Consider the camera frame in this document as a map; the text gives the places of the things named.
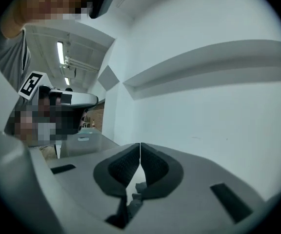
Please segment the person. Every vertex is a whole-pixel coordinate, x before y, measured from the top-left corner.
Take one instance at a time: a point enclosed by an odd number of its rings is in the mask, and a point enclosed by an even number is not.
[[[58,19],[62,14],[78,13],[89,2],[91,0],[14,0],[12,2],[0,18],[0,71],[16,91],[24,82],[31,62],[24,26],[40,20]],[[48,108],[48,98],[44,97],[42,100],[39,103],[40,107]],[[14,118],[16,119],[9,120],[7,133],[28,143],[35,131],[32,112],[22,110]]]

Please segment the fluorescent light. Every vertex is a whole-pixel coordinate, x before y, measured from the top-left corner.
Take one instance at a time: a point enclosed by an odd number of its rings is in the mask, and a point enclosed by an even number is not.
[[[57,42],[57,50],[58,50],[59,62],[61,64],[64,64],[64,59],[63,59],[63,43],[61,41]]]
[[[66,81],[67,85],[69,86],[69,79],[67,77],[64,78],[64,80]]]

